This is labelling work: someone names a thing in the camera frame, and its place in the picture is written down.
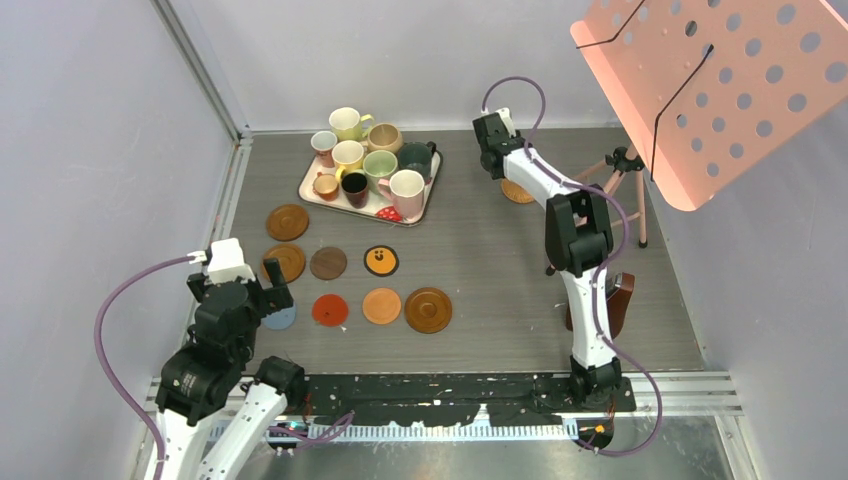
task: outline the black cord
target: black cord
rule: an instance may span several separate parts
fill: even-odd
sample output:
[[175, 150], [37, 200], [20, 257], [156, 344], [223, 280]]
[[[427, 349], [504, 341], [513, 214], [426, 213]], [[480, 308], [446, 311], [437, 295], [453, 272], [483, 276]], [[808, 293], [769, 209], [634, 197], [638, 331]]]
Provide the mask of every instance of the black cord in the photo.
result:
[[701, 59], [701, 63], [699, 63], [698, 66], [695, 67], [695, 70], [692, 71], [692, 73], [689, 75], [689, 78], [687, 78], [686, 81], [683, 82], [683, 85], [681, 85], [680, 88], [678, 88], [677, 91], [674, 92], [674, 95], [672, 95], [671, 98], [668, 99], [668, 103], [666, 103], [662, 110], [660, 110], [660, 113], [657, 114], [656, 120], [654, 120], [654, 148], [651, 151], [652, 182], [654, 181], [654, 160], [656, 160], [657, 158], [657, 136], [659, 135], [660, 117], [662, 117], [662, 114], [665, 113], [666, 110], [668, 110], [668, 107], [671, 105], [671, 102], [673, 102], [674, 99], [677, 98], [678, 95], [680, 95], [680, 92], [682, 92], [684, 88], [686, 88], [686, 85], [688, 85], [689, 81], [691, 81], [695, 74], [698, 73], [698, 70], [700, 70], [701, 67], [704, 66], [704, 63], [706, 63], [707, 59], [710, 58], [710, 54], [713, 53], [714, 49], [715, 46], [713, 44], [710, 44], [710, 48], [707, 49], [707, 52], [704, 54], [704, 58]]
[[636, 5], [636, 8], [633, 9], [633, 13], [631, 13], [630, 16], [627, 17], [627, 20], [625, 20], [623, 24], [621, 24], [621, 28], [619, 28], [618, 31], [615, 32], [615, 35], [613, 35], [612, 38], [610, 38], [608, 40], [603, 40], [603, 41], [600, 41], [600, 42], [587, 43], [586, 45], [578, 45], [577, 50], [580, 50], [581, 48], [595, 47], [595, 46], [598, 46], [598, 45], [603, 45], [605, 43], [614, 42], [615, 39], [617, 39], [618, 36], [621, 35], [621, 32], [624, 31], [624, 28], [627, 26], [627, 24], [630, 23], [630, 20], [633, 20], [633, 17], [636, 16], [636, 12], [639, 11], [639, 9], [642, 7], [642, 5], [644, 5], [644, 3], [645, 3], [645, 0], [642, 0], [641, 2], [639, 2], [639, 5]]

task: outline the mug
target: mug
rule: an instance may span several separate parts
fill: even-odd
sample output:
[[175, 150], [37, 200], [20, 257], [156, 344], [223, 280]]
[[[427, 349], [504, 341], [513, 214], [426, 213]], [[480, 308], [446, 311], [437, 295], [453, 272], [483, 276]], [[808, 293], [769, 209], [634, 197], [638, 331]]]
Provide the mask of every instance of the mug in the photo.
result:
[[368, 177], [368, 186], [374, 193], [380, 193], [377, 184], [380, 179], [389, 178], [397, 171], [397, 157], [388, 150], [377, 150], [365, 156], [362, 169]]
[[[366, 130], [362, 130], [363, 123], [371, 121], [371, 126]], [[339, 108], [330, 114], [330, 126], [333, 127], [333, 133], [339, 140], [363, 140], [371, 128], [374, 126], [374, 117], [372, 115], [359, 115], [356, 109], [350, 107]]]
[[325, 202], [332, 202], [339, 196], [339, 181], [335, 175], [318, 172], [312, 181], [312, 191]]
[[403, 135], [391, 123], [381, 123], [371, 128], [362, 145], [372, 152], [387, 150], [397, 155], [403, 146]]
[[433, 155], [436, 154], [436, 144], [427, 142], [412, 142], [404, 145], [398, 152], [398, 164], [401, 170], [415, 170], [429, 184], [433, 180]]
[[424, 211], [424, 177], [415, 170], [401, 170], [391, 179], [378, 182], [380, 193], [392, 201], [403, 218], [413, 218]]
[[362, 208], [368, 202], [368, 177], [362, 170], [347, 172], [342, 178], [341, 186], [353, 208]]
[[315, 150], [315, 158], [321, 163], [324, 168], [333, 168], [333, 147], [339, 143], [336, 134], [324, 130], [312, 135], [312, 149]]
[[333, 148], [333, 164], [336, 166], [336, 180], [342, 183], [342, 174], [344, 172], [352, 172], [362, 168], [362, 162], [365, 160], [365, 147], [354, 142], [353, 140], [345, 140], [339, 142]]

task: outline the dark green mug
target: dark green mug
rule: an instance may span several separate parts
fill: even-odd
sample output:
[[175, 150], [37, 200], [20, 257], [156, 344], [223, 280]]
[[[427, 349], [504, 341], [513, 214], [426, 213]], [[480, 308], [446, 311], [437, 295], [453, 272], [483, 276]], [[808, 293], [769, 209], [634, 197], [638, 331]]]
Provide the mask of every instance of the dark green mug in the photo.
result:
[[415, 170], [429, 185], [433, 180], [433, 155], [435, 154], [436, 144], [433, 142], [407, 143], [398, 151], [398, 167], [401, 170]]

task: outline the smiley face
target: smiley face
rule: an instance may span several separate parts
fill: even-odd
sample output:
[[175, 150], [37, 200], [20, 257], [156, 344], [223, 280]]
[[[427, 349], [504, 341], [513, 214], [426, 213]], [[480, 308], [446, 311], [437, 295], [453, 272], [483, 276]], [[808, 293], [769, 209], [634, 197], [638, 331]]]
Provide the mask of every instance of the smiley face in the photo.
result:
[[377, 245], [365, 251], [365, 269], [378, 277], [388, 277], [400, 266], [400, 260], [392, 247]]

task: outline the floor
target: floor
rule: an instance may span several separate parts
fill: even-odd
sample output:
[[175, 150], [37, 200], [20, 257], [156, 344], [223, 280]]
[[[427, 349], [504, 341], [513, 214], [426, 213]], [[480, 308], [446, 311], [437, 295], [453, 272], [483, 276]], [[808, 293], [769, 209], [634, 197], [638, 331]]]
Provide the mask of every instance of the floor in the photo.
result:
[[[616, 418], [610, 450], [636, 446], [653, 420]], [[242, 479], [506, 480], [627, 479], [721, 480], [733, 478], [715, 420], [671, 417], [662, 434], [638, 455], [606, 458], [581, 452], [565, 441], [476, 441], [433, 443], [346, 443], [277, 456], [260, 445]]]
[[[558, 276], [544, 275], [543, 210], [503, 196], [498, 182], [480, 167], [471, 131], [404, 135], [407, 141], [436, 142], [444, 157], [424, 220], [408, 228], [306, 205], [310, 226], [294, 243], [305, 252], [307, 268], [290, 284], [297, 321], [285, 331], [260, 329], [248, 372], [269, 355], [290, 358], [312, 373], [567, 370], [571, 334], [563, 326], [566, 293]], [[545, 160], [574, 176], [628, 142], [623, 130], [579, 129], [540, 131], [534, 143]], [[255, 270], [262, 254], [277, 243], [265, 232], [265, 219], [279, 205], [302, 203], [296, 189], [310, 160], [308, 135], [255, 137], [232, 229]], [[606, 176], [592, 180], [603, 183]], [[636, 208], [634, 192], [635, 181], [625, 179], [616, 195], [628, 212]], [[652, 211], [649, 205], [648, 248], [637, 248], [631, 238], [622, 258], [610, 266], [611, 272], [636, 276], [627, 321], [616, 342], [650, 370], [701, 369]], [[620, 242], [621, 228], [615, 231]], [[380, 278], [364, 269], [363, 254], [376, 244], [397, 251], [400, 268], [394, 275]], [[345, 273], [329, 282], [318, 280], [308, 268], [309, 258], [324, 246], [348, 255]], [[453, 303], [453, 320], [440, 333], [417, 333], [403, 318], [373, 325], [361, 312], [363, 297], [374, 288], [391, 287], [405, 298], [427, 286], [443, 290]], [[312, 304], [327, 293], [348, 302], [351, 314], [344, 328], [311, 319]]]

